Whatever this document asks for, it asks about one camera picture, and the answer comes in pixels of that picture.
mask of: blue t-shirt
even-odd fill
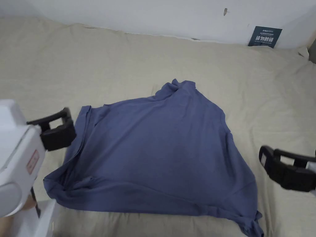
[[[88,211],[209,215],[263,236],[255,177],[224,112],[176,79],[154,96],[84,106],[64,164],[45,177],[51,198]]]

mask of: white wall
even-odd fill
[[[238,44],[266,26],[283,29],[282,48],[310,44],[316,32],[315,0],[0,0],[4,15]]]

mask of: red label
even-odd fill
[[[26,169],[27,169],[29,174],[32,174],[33,169],[35,168],[36,163],[39,160],[39,158],[40,158],[40,155],[39,155],[38,151],[35,150],[31,159],[29,160],[28,164],[26,165]]]

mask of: dark blue sign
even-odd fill
[[[267,45],[274,48],[282,29],[256,26],[248,46]]]

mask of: bed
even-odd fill
[[[127,34],[44,18],[0,19],[0,99],[14,99],[27,120],[68,106],[75,119],[93,107],[148,97],[166,82],[196,82],[226,114],[241,155],[255,174],[265,236],[313,236],[316,198],[282,189],[258,161],[263,144],[315,153],[316,65],[306,48],[282,50]],[[61,166],[49,152],[35,182]],[[243,236],[238,225],[210,216],[60,210],[56,236]]]

